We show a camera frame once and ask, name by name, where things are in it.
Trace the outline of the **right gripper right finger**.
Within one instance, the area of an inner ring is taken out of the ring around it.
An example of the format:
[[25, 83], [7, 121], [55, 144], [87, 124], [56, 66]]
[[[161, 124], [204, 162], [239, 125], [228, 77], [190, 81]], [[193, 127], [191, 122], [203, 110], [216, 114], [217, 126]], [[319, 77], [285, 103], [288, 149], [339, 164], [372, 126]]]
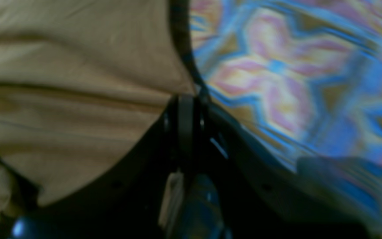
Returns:
[[235, 238], [382, 239], [382, 142], [331, 152], [263, 142], [212, 103], [193, 98], [193, 169], [219, 191]]

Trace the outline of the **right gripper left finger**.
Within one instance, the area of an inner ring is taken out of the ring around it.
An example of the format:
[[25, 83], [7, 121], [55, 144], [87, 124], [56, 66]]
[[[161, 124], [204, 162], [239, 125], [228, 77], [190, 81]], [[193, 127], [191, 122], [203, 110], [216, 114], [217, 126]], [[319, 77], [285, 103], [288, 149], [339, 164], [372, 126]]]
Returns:
[[162, 239], [168, 176], [192, 157], [195, 98], [174, 96], [139, 142], [105, 174], [17, 219], [7, 239]]

